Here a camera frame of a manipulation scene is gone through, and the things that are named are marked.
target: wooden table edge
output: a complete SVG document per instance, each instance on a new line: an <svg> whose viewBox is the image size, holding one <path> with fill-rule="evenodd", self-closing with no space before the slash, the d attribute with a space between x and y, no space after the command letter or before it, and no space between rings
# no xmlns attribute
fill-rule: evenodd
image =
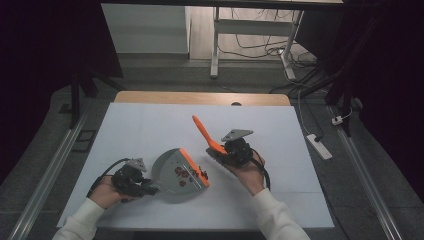
<svg viewBox="0 0 424 240"><path fill-rule="evenodd" d="M121 91L114 102L199 105L231 105L238 102L243 106L290 106L286 95L257 93Z"/></svg>

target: table leg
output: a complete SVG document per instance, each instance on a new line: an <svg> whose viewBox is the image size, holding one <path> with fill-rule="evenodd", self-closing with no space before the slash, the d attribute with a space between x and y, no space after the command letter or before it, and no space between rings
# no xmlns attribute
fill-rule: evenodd
<svg viewBox="0 0 424 240"><path fill-rule="evenodd" d="M294 11L294 20L292 23L292 28L290 30L290 35L289 38L287 39L287 45L286 48L284 50L282 50L280 53L280 58L281 61L283 62L284 65L284 70L286 71L286 75L288 80L295 80L296 76L294 75L293 69L290 65L290 61L288 59L288 56L290 54L290 49L293 45L293 40L294 37L296 36L297 33L297 29L299 27L299 23L300 23L300 18L302 17L303 11Z"/></svg>
<svg viewBox="0 0 424 240"><path fill-rule="evenodd" d="M212 60L211 60L211 78L218 77L218 33L219 33L219 7L214 8L213 15L213 46L212 46Z"/></svg>

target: white table surface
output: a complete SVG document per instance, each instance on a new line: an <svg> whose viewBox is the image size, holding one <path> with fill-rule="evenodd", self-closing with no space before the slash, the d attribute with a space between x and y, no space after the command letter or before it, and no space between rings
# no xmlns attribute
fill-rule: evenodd
<svg viewBox="0 0 424 240"><path fill-rule="evenodd" d="M106 211L98 226L129 230L257 229L249 193L205 152L207 143L192 115L199 117L218 142L232 129L253 130L245 140L266 160L272 194L289 206L302 227L334 226L293 107L140 103L111 103L58 226L79 208L95 179L117 160L142 157L148 169L144 177L150 178L153 163L162 153L182 147L208 172L209 188L182 196L158 193L117 204Z"/></svg>

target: metal rail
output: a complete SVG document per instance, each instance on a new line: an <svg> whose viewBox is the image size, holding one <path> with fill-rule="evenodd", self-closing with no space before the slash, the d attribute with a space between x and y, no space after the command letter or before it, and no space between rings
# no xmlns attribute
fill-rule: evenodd
<svg viewBox="0 0 424 240"><path fill-rule="evenodd" d="M78 137L78 133L80 132L85 120L87 119L92 105L93 102L89 101L75 127L67 131L8 239L15 240L27 238L35 220L37 219L38 214L44 205L44 202L47 199L47 196L50 193L50 190L53 187L53 184L56 181L57 176L60 173L60 170L62 169L66 158L68 157L69 152L71 151L75 139Z"/></svg>
<svg viewBox="0 0 424 240"><path fill-rule="evenodd" d="M334 116L334 113L331 107L327 107L331 116ZM393 219L392 214L390 213L389 208L386 205L383 197L377 189L377 186L374 183L370 173L364 161L362 160L361 155L359 154L358 149L356 148L355 143L351 137L348 137L341 127L337 127L337 133L345 147L352 165L358 175L359 180L362 183L362 186L365 189L365 192L368 195L368 199L371 204L374 206L377 217L380 220L381 226L383 227L384 232L386 233L387 239L390 240L402 240L402 235L396 225L395 220Z"/></svg>

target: metal stand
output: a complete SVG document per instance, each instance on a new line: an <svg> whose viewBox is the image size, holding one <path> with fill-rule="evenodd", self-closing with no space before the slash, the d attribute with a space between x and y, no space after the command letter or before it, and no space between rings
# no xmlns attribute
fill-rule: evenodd
<svg viewBox="0 0 424 240"><path fill-rule="evenodd" d="M303 11L295 11L293 22L252 21L237 19L220 19L219 7L214 9L214 38L211 59L211 78L218 77L218 36L219 34L240 34L260 36L283 36L288 37L284 51L280 52L281 60L287 76L290 80L296 79L290 66L288 56L293 45L293 40L299 27Z"/></svg>

